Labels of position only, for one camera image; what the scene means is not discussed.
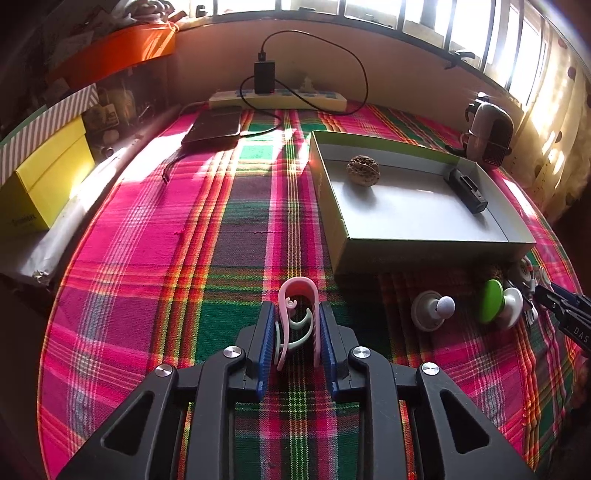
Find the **white knob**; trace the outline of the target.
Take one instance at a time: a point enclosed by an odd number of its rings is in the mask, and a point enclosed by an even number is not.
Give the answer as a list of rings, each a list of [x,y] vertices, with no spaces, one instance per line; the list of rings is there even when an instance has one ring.
[[[411,317],[419,330],[434,332],[454,315],[455,310],[456,304],[452,297],[428,290],[419,294],[413,301]]]

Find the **pink ear hook clip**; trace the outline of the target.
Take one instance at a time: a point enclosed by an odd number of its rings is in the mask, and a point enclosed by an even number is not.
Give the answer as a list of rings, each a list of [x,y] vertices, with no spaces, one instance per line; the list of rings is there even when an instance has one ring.
[[[314,366],[321,363],[320,294],[308,277],[291,277],[277,294],[279,319],[274,321],[273,364],[283,370],[287,354],[314,342]]]

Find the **black rectangular device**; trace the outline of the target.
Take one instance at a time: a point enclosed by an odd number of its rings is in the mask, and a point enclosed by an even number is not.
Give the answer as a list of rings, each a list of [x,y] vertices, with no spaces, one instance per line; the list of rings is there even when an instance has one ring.
[[[488,201],[476,183],[457,168],[451,169],[445,180],[472,214],[482,213],[488,207]]]

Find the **brown walnut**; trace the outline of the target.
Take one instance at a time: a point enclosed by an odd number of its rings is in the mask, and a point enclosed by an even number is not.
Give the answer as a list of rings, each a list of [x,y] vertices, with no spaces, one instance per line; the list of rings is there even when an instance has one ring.
[[[372,187],[381,178],[379,164],[372,157],[356,155],[346,164],[346,173],[356,185]]]

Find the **green white round gadget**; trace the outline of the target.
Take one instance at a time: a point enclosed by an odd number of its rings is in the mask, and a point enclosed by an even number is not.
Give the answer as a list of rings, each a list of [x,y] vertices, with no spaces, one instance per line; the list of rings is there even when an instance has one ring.
[[[523,295],[518,288],[504,287],[493,278],[485,283],[478,321],[483,325],[495,323],[498,328],[508,330],[519,320],[523,306]]]

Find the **cream patterned curtain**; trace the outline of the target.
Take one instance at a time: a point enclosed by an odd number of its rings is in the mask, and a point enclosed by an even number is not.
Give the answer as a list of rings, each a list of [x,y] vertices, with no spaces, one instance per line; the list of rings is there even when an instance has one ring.
[[[590,180],[590,76],[556,36],[541,86],[518,129],[505,168],[553,223]]]

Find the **green white cardboard box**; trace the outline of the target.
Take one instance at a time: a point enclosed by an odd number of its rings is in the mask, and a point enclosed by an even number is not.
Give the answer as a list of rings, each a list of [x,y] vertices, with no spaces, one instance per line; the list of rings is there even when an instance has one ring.
[[[379,182],[353,183],[346,164],[377,161]],[[372,136],[315,131],[308,160],[332,271],[386,273],[401,265],[517,261],[536,241],[499,183],[477,163]],[[447,184],[457,168],[488,201],[472,214]]]

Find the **plaid bed cloth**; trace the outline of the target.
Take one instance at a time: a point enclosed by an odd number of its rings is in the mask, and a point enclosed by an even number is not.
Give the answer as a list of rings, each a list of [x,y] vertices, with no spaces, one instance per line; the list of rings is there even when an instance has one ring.
[[[315,130],[379,136],[435,150],[459,132],[394,109],[332,117],[287,111],[283,126],[246,113],[252,135],[235,150],[163,165],[192,123],[177,118],[126,168],[70,261],[45,336],[37,421],[45,471],[65,463],[160,363],[207,359],[256,321],[283,281],[307,276],[360,342],[392,361],[439,364],[535,470],[547,466],[588,369],[542,313],[508,331],[473,313],[479,278],[462,270],[394,271],[335,281],[325,247],[308,141]],[[411,317],[433,290],[454,299],[434,332]]]

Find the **small grey heater fan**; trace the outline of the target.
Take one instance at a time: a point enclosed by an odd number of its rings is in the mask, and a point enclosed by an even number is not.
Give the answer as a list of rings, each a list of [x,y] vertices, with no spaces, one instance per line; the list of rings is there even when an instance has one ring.
[[[499,168],[511,154],[514,122],[509,114],[491,102],[485,92],[479,92],[466,107],[468,130],[459,137],[460,148],[445,145],[454,155],[479,163],[483,168]]]

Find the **yellow box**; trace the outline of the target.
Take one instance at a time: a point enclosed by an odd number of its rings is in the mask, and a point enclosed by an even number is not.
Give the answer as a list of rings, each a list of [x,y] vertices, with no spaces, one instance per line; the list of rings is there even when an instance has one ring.
[[[1,238],[49,230],[94,167],[78,116],[39,146],[1,187]]]

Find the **white power strip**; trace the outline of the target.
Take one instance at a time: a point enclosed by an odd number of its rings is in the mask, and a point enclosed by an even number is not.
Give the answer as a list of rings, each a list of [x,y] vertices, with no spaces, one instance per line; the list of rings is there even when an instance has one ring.
[[[344,112],[348,102],[339,93],[329,92],[300,92],[297,94],[312,104],[302,102],[286,89],[277,89],[272,94],[256,94],[252,89],[245,89],[242,97],[238,90],[216,92],[208,100],[208,105],[213,108],[241,107],[263,110],[290,110],[290,109],[311,109],[322,108],[325,110]]]

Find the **black smartphone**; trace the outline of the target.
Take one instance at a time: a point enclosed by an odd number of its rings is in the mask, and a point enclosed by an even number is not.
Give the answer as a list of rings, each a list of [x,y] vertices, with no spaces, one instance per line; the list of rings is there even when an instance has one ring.
[[[242,133],[242,108],[202,110],[181,140],[186,148],[235,145]]]

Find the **black charger adapter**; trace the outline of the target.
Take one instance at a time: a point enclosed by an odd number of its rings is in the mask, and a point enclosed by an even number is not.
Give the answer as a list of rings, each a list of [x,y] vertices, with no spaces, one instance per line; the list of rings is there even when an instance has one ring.
[[[269,95],[276,85],[276,62],[257,61],[253,66],[254,93]]]

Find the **striped gift box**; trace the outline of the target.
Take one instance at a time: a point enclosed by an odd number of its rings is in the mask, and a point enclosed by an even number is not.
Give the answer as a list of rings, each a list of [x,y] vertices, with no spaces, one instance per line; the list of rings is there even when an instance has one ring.
[[[23,121],[1,141],[1,185],[53,134],[97,104],[98,91],[93,83]]]

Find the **orange box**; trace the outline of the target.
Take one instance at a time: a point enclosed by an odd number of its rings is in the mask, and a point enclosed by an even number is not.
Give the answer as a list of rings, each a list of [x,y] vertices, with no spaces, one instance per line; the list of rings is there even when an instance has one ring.
[[[79,90],[119,71],[175,50],[176,24],[140,24],[115,31],[66,59],[46,75],[48,85],[63,79]]]

